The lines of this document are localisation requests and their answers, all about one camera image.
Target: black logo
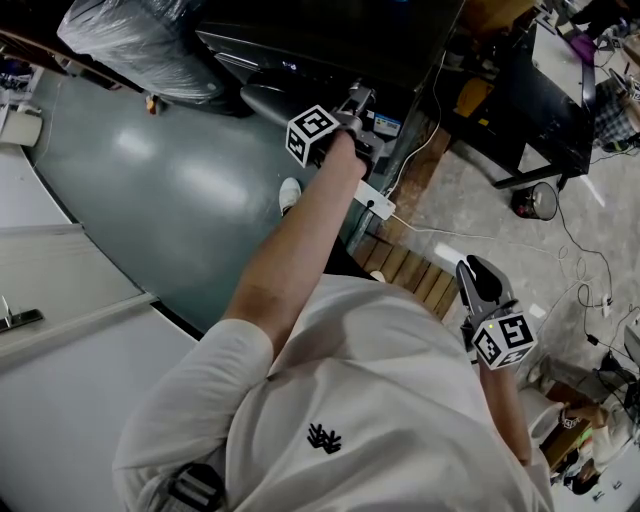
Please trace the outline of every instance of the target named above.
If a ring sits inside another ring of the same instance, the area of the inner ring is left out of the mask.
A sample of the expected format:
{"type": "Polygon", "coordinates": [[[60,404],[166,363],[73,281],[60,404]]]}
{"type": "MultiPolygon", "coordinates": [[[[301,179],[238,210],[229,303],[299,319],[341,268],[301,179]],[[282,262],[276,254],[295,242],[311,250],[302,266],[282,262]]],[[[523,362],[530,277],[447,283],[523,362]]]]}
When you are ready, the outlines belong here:
{"type": "Polygon", "coordinates": [[[342,448],[340,441],[342,437],[336,436],[336,433],[332,430],[330,434],[322,428],[322,424],[318,423],[318,426],[314,426],[313,423],[309,424],[309,435],[307,440],[314,448],[324,448],[324,451],[329,455],[335,453],[342,448]]]}
{"type": "Polygon", "coordinates": [[[507,347],[515,348],[533,341],[531,331],[529,331],[527,322],[525,322],[522,315],[500,320],[498,323],[500,324],[500,329],[502,329],[502,334],[504,334],[507,347]]]}
{"type": "Polygon", "coordinates": [[[498,356],[502,353],[498,345],[496,345],[491,339],[491,336],[489,336],[486,329],[482,329],[482,332],[473,343],[478,352],[482,353],[484,360],[488,364],[493,364],[493,362],[498,359],[498,356]]]}

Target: white cable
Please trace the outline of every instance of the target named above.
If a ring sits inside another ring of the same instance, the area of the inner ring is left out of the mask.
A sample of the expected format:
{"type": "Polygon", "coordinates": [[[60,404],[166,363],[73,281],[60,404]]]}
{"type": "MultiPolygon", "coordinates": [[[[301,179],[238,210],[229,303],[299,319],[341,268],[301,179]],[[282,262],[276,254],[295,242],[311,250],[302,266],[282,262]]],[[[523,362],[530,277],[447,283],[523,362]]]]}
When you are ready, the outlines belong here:
{"type": "Polygon", "coordinates": [[[443,235],[451,235],[451,236],[459,236],[459,237],[463,237],[463,238],[479,238],[479,239],[483,239],[483,240],[492,240],[492,241],[498,241],[498,242],[503,242],[503,243],[507,243],[509,245],[516,245],[516,246],[520,246],[520,247],[525,247],[527,249],[531,249],[537,252],[541,252],[544,254],[547,254],[549,256],[551,256],[552,258],[554,258],[558,264],[560,265],[560,272],[562,273],[562,276],[567,279],[568,281],[573,281],[573,283],[571,284],[571,286],[569,286],[563,293],[562,295],[558,298],[558,300],[553,304],[553,306],[551,307],[551,309],[549,310],[549,313],[547,313],[547,317],[545,318],[545,320],[542,322],[542,324],[540,325],[540,327],[538,328],[538,333],[540,333],[542,331],[542,328],[544,327],[544,325],[546,324],[547,320],[549,319],[549,317],[551,316],[551,313],[554,311],[554,309],[556,308],[556,306],[560,303],[560,301],[571,291],[573,290],[577,285],[579,284],[584,284],[587,287],[589,287],[589,296],[591,297],[591,307],[594,309],[602,309],[602,307],[598,307],[595,306],[593,304],[594,301],[594,297],[595,297],[595,293],[593,292],[592,285],[595,283],[595,281],[598,281],[600,283],[600,288],[601,290],[603,290],[603,286],[602,286],[602,280],[600,279],[599,276],[594,276],[590,279],[585,279],[585,276],[587,274],[587,264],[586,261],[584,260],[584,258],[582,256],[580,256],[578,258],[578,260],[576,261],[576,277],[572,278],[569,277],[565,274],[564,272],[564,267],[562,266],[562,262],[566,259],[566,257],[568,256],[569,250],[567,248],[567,246],[563,245],[562,247],[560,247],[559,251],[558,251],[558,255],[556,256],[555,254],[547,251],[546,249],[540,249],[539,247],[535,247],[534,245],[528,245],[528,244],[523,244],[520,242],[512,242],[510,240],[504,240],[502,238],[496,238],[493,236],[487,236],[487,235],[470,235],[470,234],[466,234],[466,233],[457,233],[455,231],[448,231],[446,229],[439,229],[439,228],[432,228],[432,227],[421,227],[421,228],[416,228],[414,226],[412,226],[411,224],[409,224],[408,222],[406,222],[405,220],[401,219],[400,217],[398,217],[395,214],[391,214],[391,216],[396,219],[398,222],[400,222],[401,224],[403,224],[404,226],[406,226],[407,228],[409,228],[410,230],[416,232],[416,233],[440,233],[443,235]]]}
{"type": "Polygon", "coordinates": [[[38,159],[33,163],[32,167],[36,167],[38,163],[47,154],[47,151],[49,151],[49,143],[51,142],[51,134],[53,133],[53,119],[54,119],[54,116],[56,115],[56,107],[58,106],[58,98],[60,97],[60,90],[62,89],[63,81],[64,81],[64,78],[61,78],[60,82],[58,82],[58,92],[56,93],[56,99],[53,102],[53,109],[51,110],[51,121],[49,121],[49,135],[47,136],[47,143],[44,147],[44,151],[40,154],[38,159]]]}
{"type": "Polygon", "coordinates": [[[510,244],[510,245],[520,245],[522,247],[526,247],[527,249],[533,249],[534,251],[543,252],[545,254],[548,254],[552,258],[555,258],[556,260],[564,259],[564,257],[563,258],[559,258],[555,254],[553,254],[553,253],[551,253],[551,252],[549,252],[549,251],[547,251],[545,249],[540,249],[539,247],[535,247],[533,245],[521,244],[520,242],[510,242],[509,240],[503,240],[501,238],[495,238],[493,236],[467,235],[465,233],[456,233],[455,231],[447,231],[446,229],[427,228],[427,227],[425,227],[425,228],[416,228],[416,227],[413,227],[411,224],[409,224],[409,223],[405,222],[404,220],[402,220],[395,213],[392,213],[391,216],[394,219],[396,219],[398,222],[400,222],[401,224],[404,224],[410,230],[415,231],[416,233],[442,233],[443,235],[460,236],[460,237],[464,237],[464,238],[481,238],[481,239],[484,239],[484,240],[494,240],[494,241],[497,240],[499,242],[505,242],[505,243],[510,244]]]}
{"type": "Polygon", "coordinates": [[[419,153],[420,151],[422,151],[424,148],[426,148],[429,143],[431,142],[431,140],[433,139],[433,137],[435,136],[436,132],[438,131],[438,128],[440,128],[440,121],[442,120],[442,109],[440,108],[440,102],[438,101],[438,96],[436,95],[436,84],[438,83],[438,77],[440,76],[440,71],[442,71],[442,65],[444,64],[444,58],[447,55],[446,50],[442,53],[442,60],[440,61],[440,67],[438,67],[438,72],[436,73],[436,78],[433,81],[433,99],[436,100],[436,105],[438,105],[438,122],[436,123],[436,127],[434,128],[434,130],[431,132],[431,135],[429,135],[429,138],[427,139],[427,141],[422,144],[422,146],[420,146],[418,149],[413,150],[411,153],[409,153],[409,156],[407,158],[404,159],[404,162],[402,162],[402,166],[400,167],[400,170],[398,171],[398,175],[396,176],[396,180],[393,183],[393,186],[391,187],[391,189],[389,189],[389,192],[387,192],[387,195],[385,197],[390,197],[391,194],[393,194],[393,191],[396,189],[396,187],[398,186],[398,183],[400,183],[400,178],[402,178],[402,171],[404,170],[405,166],[407,165],[407,162],[417,153],[419,153]]]}

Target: black strap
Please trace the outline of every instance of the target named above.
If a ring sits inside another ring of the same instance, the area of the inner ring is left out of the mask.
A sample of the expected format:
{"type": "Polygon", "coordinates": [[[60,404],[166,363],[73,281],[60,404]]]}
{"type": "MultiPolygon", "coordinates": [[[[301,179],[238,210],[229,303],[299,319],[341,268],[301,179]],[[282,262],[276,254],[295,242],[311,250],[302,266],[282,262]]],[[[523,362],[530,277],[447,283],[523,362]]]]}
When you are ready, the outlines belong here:
{"type": "Polygon", "coordinates": [[[172,479],[168,493],[197,512],[215,512],[222,506],[224,482],[207,464],[182,466],[172,479]]]}

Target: hand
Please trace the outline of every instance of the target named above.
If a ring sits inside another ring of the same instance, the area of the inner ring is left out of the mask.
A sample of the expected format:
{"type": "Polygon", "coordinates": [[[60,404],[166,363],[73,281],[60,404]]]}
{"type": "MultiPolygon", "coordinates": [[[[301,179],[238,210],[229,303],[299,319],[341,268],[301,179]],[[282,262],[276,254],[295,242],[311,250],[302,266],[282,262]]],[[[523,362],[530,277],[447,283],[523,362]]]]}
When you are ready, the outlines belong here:
{"type": "Polygon", "coordinates": [[[588,405],[579,409],[567,409],[565,413],[567,418],[579,418],[591,422],[591,426],[595,429],[604,428],[609,419],[609,412],[598,405],[588,405]]]}
{"type": "Polygon", "coordinates": [[[355,174],[361,179],[367,172],[365,163],[356,156],[353,139],[344,131],[339,131],[334,137],[322,167],[345,175],[355,174]]]}

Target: black trash can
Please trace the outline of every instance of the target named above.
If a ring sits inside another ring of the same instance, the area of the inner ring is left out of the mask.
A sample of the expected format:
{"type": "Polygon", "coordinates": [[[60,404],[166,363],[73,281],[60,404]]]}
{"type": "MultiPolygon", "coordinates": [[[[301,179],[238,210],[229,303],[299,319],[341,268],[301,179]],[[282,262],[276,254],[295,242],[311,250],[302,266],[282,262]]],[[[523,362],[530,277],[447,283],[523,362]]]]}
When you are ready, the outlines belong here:
{"type": "Polygon", "coordinates": [[[551,220],[558,211],[558,196],[548,183],[536,183],[513,193],[511,209],[523,219],[551,220]]]}

